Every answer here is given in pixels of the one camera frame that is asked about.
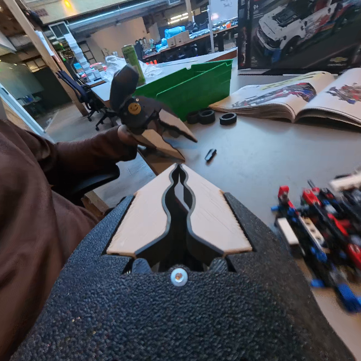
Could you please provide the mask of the grey desk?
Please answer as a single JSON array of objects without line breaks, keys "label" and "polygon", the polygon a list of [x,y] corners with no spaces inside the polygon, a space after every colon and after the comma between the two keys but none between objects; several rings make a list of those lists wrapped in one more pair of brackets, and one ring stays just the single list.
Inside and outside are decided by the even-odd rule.
[{"label": "grey desk", "polygon": [[[238,117],[232,126],[221,126],[219,114],[211,125],[195,124],[197,143],[183,137],[170,138],[180,149],[189,168],[230,192],[267,224],[277,236],[271,207],[277,204],[279,186],[288,185],[297,205],[310,179],[326,187],[337,175],[352,173],[361,160],[360,129],[347,125],[291,124],[283,121]],[[217,150],[207,164],[205,155]],[[96,190],[110,207],[133,194],[172,161],[154,154],[138,154],[130,162],[119,162],[120,178]],[[360,314],[351,315],[336,303],[329,289],[313,289],[321,310],[347,347],[360,360]]]}]

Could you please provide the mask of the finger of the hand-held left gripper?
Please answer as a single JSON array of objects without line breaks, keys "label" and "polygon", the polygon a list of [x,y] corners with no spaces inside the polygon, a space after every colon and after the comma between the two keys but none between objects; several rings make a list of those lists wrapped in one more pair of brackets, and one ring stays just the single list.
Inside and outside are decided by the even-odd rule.
[{"label": "finger of the hand-held left gripper", "polygon": [[154,148],[168,156],[185,162],[182,153],[167,143],[157,132],[142,132],[140,135],[135,134],[135,139],[144,146]]},{"label": "finger of the hand-held left gripper", "polygon": [[182,122],[177,116],[169,113],[168,111],[161,109],[159,112],[159,123],[165,129],[170,129],[183,135],[185,138],[197,143],[198,140],[191,130]]}]

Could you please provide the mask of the green plastic bin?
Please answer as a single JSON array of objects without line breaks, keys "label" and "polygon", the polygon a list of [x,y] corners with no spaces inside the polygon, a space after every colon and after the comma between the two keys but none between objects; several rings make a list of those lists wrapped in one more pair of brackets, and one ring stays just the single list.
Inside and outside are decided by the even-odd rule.
[{"label": "green plastic bin", "polygon": [[134,93],[167,105],[182,121],[230,94],[232,59],[205,62],[183,68],[145,84]]}]

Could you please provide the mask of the wooden pillar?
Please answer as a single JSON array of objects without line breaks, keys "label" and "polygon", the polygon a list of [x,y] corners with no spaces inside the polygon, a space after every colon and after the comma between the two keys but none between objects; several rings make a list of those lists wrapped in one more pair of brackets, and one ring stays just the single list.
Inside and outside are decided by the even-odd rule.
[{"label": "wooden pillar", "polygon": [[46,42],[48,48],[44,45],[42,39],[36,33],[36,29],[38,27],[34,27],[33,24],[29,21],[29,19],[24,14],[22,8],[18,5],[15,0],[5,0],[4,3],[8,7],[9,11],[12,13],[16,21],[20,24],[21,28],[23,29],[24,33],[29,37],[31,42],[33,43],[34,47],[37,49],[39,54],[41,55],[42,59],[46,63],[46,65],[51,69],[52,73],[58,80],[58,83],[61,84],[62,88],[65,90],[67,95],[72,100],[73,104],[79,110],[82,116],[88,116],[88,110],[84,107],[84,105],[79,102],[78,98],[76,97],[75,92],[69,87],[63,80],[57,77],[57,72],[59,70],[63,70],[66,72],[67,75],[70,75],[69,71],[65,67],[63,61],[57,55],[56,51],[54,50],[51,43],[48,41],[46,36],[41,31],[44,41]]}]

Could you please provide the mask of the open instruction book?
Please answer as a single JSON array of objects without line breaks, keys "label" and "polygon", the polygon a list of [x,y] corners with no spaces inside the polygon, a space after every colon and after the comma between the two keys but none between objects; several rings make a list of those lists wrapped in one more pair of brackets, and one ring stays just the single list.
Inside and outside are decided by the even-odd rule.
[{"label": "open instruction book", "polygon": [[246,85],[209,107],[291,123],[324,118],[360,128],[361,69],[351,68],[338,76],[312,71],[280,82]]}]

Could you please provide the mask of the person's left hand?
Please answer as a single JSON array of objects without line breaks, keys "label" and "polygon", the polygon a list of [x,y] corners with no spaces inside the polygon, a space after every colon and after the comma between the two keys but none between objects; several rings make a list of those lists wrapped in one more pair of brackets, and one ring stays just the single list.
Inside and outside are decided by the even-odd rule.
[{"label": "person's left hand", "polygon": [[124,124],[118,127],[117,135],[121,143],[127,146],[137,147],[140,144]]}]

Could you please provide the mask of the green drink can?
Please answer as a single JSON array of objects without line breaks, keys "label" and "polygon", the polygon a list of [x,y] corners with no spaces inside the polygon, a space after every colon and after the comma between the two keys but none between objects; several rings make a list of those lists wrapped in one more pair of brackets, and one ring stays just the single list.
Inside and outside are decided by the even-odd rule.
[{"label": "green drink can", "polygon": [[127,64],[132,66],[139,75],[137,86],[144,85],[146,83],[146,80],[145,80],[145,76],[143,74],[140,62],[138,60],[134,45],[127,44],[122,47],[121,51],[122,51],[123,57],[124,57],[125,61],[127,62]]}]

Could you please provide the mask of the stack of white boxes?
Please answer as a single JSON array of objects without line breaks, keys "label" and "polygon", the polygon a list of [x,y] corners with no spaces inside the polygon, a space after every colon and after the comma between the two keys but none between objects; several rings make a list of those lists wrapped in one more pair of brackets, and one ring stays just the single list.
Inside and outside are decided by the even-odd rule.
[{"label": "stack of white boxes", "polygon": [[74,39],[73,35],[68,33],[64,35],[65,40],[67,41],[69,47],[71,48],[72,52],[75,55],[75,58],[77,59],[78,63],[84,70],[86,77],[88,78],[88,81],[95,82],[97,80],[102,79],[100,76],[100,72],[98,70],[92,70],[90,67],[89,62],[85,59],[84,53],[79,47],[78,43]]}]

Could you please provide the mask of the dark toy car box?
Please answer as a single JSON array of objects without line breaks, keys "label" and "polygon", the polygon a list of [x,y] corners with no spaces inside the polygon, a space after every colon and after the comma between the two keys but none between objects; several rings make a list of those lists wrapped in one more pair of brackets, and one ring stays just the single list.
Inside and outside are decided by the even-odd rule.
[{"label": "dark toy car box", "polygon": [[238,70],[360,67],[360,0],[238,1]]}]

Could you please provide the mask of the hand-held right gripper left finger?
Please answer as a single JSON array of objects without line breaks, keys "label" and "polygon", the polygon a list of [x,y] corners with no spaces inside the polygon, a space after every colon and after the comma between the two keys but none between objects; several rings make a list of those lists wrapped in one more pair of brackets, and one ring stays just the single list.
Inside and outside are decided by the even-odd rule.
[{"label": "hand-held right gripper left finger", "polygon": [[174,185],[173,164],[134,193],[120,224],[106,249],[107,255],[141,257],[164,238],[170,228],[170,213],[165,195]]}]

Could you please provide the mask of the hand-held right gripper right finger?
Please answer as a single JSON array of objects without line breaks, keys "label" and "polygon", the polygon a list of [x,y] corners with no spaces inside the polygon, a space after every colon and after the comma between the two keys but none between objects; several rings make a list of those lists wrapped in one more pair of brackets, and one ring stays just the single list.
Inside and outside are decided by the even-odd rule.
[{"label": "hand-held right gripper right finger", "polygon": [[217,186],[182,165],[188,248],[193,255],[232,255],[251,252],[252,245]]}]

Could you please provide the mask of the person's left forearm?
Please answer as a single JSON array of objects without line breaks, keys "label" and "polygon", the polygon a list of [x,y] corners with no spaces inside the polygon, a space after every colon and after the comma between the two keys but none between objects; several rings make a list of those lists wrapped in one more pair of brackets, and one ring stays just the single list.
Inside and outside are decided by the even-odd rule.
[{"label": "person's left forearm", "polygon": [[28,145],[52,187],[94,173],[119,161],[133,160],[137,147],[121,143],[113,127],[92,138],[74,142],[50,141],[33,136]]}]

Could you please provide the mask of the clear plastic bag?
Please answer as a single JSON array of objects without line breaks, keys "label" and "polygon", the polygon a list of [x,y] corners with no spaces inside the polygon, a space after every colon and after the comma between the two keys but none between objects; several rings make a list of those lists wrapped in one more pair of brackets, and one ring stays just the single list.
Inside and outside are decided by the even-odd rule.
[{"label": "clear plastic bag", "polygon": [[[114,55],[109,55],[105,58],[106,70],[101,74],[102,80],[111,83],[114,74],[121,70],[126,65],[126,60],[124,58],[119,58]],[[163,75],[164,71],[162,67],[154,64],[146,64],[142,61],[139,61],[141,70],[146,80],[154,80],[157,76]]]}]

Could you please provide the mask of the toy brick race car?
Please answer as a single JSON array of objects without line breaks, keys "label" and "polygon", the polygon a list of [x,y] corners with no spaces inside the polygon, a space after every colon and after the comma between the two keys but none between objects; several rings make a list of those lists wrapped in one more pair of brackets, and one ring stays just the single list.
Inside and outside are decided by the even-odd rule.
[{"label": "toy brick race car", "polygon": [[360,171],[335,177],[329,188],[308,184],[299,207],[291,202],[289,187],[279,187],[274,225],[309,268],[310,286],[333,289],[346,311],[360,313],[360,295],[350,286],[360,282]]}]

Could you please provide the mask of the dark office chair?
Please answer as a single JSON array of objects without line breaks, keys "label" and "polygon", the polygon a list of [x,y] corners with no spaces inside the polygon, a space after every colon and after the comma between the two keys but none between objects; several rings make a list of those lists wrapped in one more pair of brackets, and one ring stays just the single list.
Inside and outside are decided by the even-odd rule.
[{"label": "dark office chair", "polygon": [[112,127],[117,125],[116,121],[114,120],[116,113],[111,111],[101,100],[99,100],[89,86],[85,84],[80,85],[64,70],[57,71],[57,76],[74,91],[78,101],[84,104],[88,109],[88,121],[92,121],[91,117],[94,115],[94,113],[102,114],[101,119],[95,125],[96,131],[99,131],[99,125],[104,124],[104,120],[106,118],[110,119]]}]

